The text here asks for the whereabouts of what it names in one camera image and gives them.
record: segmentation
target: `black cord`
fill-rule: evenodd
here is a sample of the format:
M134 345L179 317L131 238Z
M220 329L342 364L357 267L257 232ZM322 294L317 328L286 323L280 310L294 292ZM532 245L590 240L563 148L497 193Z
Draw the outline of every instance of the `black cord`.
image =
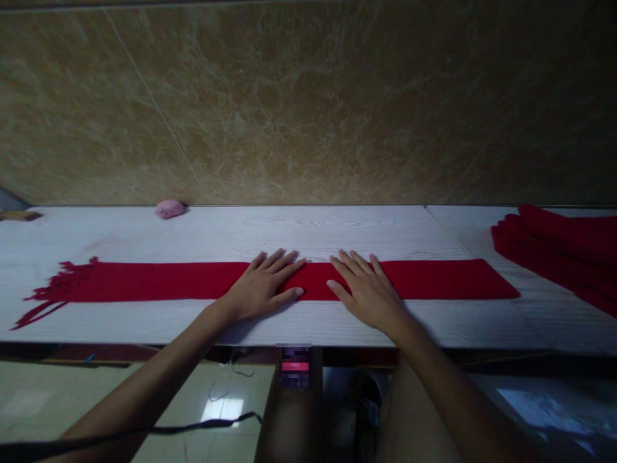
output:
M108 440L118 440L132 434L148 433L160 435L180 434L196 429L229 428L232 424L255 417L259 424L262 417L255 412L245 413L235 420L212 419L186 426L165 426L142 428L130 431L121 431L115 434L81 437L79 439L51 440L42 442L12 442L0 444L0 461L15 463L30 463L44 458L54 457L74 450L81 450L88 447L107 442Z

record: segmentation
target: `wooden table surface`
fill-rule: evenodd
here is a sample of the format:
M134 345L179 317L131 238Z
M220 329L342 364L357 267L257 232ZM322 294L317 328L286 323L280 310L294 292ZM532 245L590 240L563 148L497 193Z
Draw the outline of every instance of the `wooden table surface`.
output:
M475 206L191 207L163 221L152 207L32 208L33 222L0 222L0 341L168 343L211 303L203 300L68 304L25 328L58 263L249 261L260 250L297 249L326 262L339 248L381 260L484 258L521 291L516 300L409 300L407 308L444 347L557 349L617 353L617 319L568 290L499 256L490 226L514 208ZM560 210L570 216L616 211ZM342 304L298 302L266 320L235 327L222 343L391 347Z

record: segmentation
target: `beige wall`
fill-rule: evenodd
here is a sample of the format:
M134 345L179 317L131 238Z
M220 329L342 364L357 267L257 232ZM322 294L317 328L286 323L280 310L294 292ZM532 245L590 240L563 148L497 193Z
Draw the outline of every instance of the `beige wall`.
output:
M0 185L35 204L617 203L608 10L5 13Z

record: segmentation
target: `wooden block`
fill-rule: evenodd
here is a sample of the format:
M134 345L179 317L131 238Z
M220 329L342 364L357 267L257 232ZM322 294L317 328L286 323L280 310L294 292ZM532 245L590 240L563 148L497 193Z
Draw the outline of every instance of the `wooden block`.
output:
M42 217L38 212L28 211L2 211L0 212L0 221L3 220L16 220L22 222L31 222L33 220Z

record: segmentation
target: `red scarf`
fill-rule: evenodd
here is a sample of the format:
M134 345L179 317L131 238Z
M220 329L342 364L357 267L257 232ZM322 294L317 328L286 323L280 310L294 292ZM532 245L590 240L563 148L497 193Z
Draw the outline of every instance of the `red scarf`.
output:
M26 313L13 330L27 326L68 302L127 302L217 299L248 267L247 262L189 264L120 264L100 262L76 266L61 263L63 272L29 299L44 300ZM397 260L382 267L402 299L505 299L519 292L483 259ZM335 280L349 290L331 264L306 264L280 288L302 287L300 300L337 300L326 286Z
M491 229L495 250L617 316L617 217L570 219L534 206L519 213Z

